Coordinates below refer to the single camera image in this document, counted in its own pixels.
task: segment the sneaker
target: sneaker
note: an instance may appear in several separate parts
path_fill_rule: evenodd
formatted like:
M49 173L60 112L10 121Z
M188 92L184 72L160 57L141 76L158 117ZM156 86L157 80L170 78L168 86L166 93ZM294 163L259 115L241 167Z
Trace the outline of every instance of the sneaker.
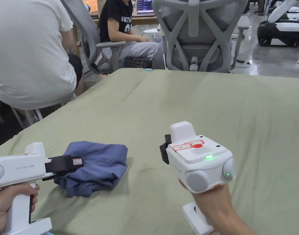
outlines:
M124 65L127 68L151 69L153 63L148 58L143 58L143 57L126 57L124 59Z

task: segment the gripper handle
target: gripper handle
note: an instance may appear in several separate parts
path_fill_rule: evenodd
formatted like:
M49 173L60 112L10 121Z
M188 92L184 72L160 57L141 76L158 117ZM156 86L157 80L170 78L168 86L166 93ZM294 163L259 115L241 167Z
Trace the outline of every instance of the gripper handle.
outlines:
M30 184L33 188L36 187L36 181L25 182L25 184ZM32 199L33 196L26 196L24 194L15 197L7 213L7 223L4 233L18 231L32 223Z

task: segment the gray pants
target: gray pants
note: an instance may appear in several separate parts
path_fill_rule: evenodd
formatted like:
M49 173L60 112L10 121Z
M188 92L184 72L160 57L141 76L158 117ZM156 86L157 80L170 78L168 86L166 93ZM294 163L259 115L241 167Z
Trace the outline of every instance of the gray pants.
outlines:
M103 48L101 53L107 62L111 62L110 48ZM125 67L125 57L148 58L153 63L153 69L165 69L163 48L157 42L127 42L119 49L119 68Z

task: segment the folded shirt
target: folded shirt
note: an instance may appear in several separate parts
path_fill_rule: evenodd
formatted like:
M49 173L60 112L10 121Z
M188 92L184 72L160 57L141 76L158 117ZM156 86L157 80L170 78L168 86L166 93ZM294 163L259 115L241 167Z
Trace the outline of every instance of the folded shirt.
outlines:
M72 142L64 155L81 157L83 167L54 182L66 190L68 197L89 197L94 191L115 187L127 169L127 150L121 144Z

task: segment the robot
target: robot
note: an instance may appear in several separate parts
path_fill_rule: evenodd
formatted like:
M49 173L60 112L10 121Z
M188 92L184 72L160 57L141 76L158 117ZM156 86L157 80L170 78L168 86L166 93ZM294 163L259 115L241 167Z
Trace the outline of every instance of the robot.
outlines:
M50 180L83 166L82 158L70 155L46 158L43 143L32 143L25 154L0 157L0 189L14 184ZM50 218L31 221L32 197L18 195L7 213L3 235L42 235L52 229Z
M284 0L257 28L261 47L299 46L299 11L287 13L296 0Z
M162 159L191 193L203 193L235 179L232 153L224 146L196 135L187 121L173 124L160 146ZM195 202L183 207L184 216L197 235L216 234Z

